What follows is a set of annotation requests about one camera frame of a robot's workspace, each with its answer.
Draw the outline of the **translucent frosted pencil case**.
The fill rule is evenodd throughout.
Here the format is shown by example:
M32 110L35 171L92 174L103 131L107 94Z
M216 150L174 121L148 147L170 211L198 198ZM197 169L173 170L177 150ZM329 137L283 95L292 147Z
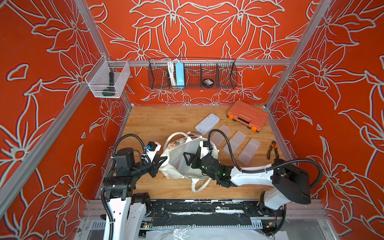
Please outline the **translucent frosted pencil case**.
M228 127L228 126L225 126L225 125L222 125L219 127L219 130L222 131L226 136L228 136L230 133L231 133L231 128ZM225 138L223 137L222 134L218 133L218 132L214 132L212 135L211 135L211 138L210 138L211 142L218 148L219 145L225 141Z

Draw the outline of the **white printed canvas tote bag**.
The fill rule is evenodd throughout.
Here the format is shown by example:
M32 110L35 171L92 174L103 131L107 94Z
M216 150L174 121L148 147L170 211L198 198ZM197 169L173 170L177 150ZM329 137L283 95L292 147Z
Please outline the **white printed canvas tote bag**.
M163 157L167 160L161 164L160 171L167 179L190 179L193 193L198 193L205 189L211 182L211 178L202 173L198 167L193 168L193 160L202 159L207 154L217 158L219 150L216 145L211 143L212 151L204 144L206 138L191 132L176 132L171 134L163 148Z

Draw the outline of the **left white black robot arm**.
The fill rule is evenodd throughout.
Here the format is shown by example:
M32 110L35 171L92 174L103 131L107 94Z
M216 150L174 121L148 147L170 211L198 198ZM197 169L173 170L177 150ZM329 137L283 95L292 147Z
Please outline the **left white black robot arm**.
M150 165L136 163L133 154L116 156L115 176L111 177L101 193L106 210L104 240L137 240L144 217L150 217L152 225L155 217L165 214L165 202L155 202L149 193L134 194L137 180L150 174L155 177L160 164L167 157L155 155Z

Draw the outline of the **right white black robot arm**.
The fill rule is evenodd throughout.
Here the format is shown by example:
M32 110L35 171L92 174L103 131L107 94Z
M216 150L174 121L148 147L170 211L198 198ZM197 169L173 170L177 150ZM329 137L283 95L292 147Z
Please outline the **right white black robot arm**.
M294 159L285 161L276 156L269 165L254 168L241 168L230 152L232 166L223 165L213 156L213 143L210 139L202 141L199 154L184 152L186 165L198 169L217 185L231 188L243 185L264 185L271 189L263 191L257 204L261 215L282 213L282 219L276 220L273 227L263 226L262 232L273 237L279 232L286 220L287 204L311 203L311 189L323 177L322 166L311 159Z

